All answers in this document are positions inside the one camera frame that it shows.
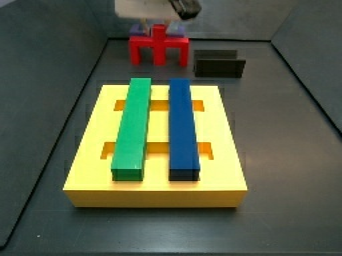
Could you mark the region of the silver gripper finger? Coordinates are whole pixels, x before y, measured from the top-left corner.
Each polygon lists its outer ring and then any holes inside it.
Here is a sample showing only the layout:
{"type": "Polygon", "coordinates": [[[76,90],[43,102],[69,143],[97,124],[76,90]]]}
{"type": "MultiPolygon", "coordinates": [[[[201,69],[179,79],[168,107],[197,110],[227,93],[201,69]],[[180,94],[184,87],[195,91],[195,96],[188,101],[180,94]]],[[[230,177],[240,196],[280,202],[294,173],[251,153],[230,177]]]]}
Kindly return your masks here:
{"type": "Polygon", "coordinates": [[[171,19],[165,19],[165,20],[164,20],[164,25],[165,25],[167,27],[171,25],[171,23],[172,23],[172,20],[171,20],[171,19]]]}
{"type": "Polygon", "coordinates": [[[147,19],[145,18],[141,18],[140,19],[140,25],[141,25],[141,29],[143,29],[143,32],[147,36],[149,36],[149,33],[151,33],[151,29],[149,29],[149,26],[148,26],[148,23],[147,23],[147,19]]]}

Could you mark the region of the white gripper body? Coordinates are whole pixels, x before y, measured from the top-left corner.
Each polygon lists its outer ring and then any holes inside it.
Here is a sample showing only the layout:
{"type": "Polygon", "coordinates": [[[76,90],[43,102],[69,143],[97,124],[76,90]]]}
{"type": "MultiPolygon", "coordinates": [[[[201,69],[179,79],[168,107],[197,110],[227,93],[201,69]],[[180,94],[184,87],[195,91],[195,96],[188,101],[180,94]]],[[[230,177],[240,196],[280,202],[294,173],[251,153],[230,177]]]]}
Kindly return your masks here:
{"type": "Polygon", "coordinates": [[[123,18],[179,20],[168,0],[115,0],[115,13],[123,18]]]}

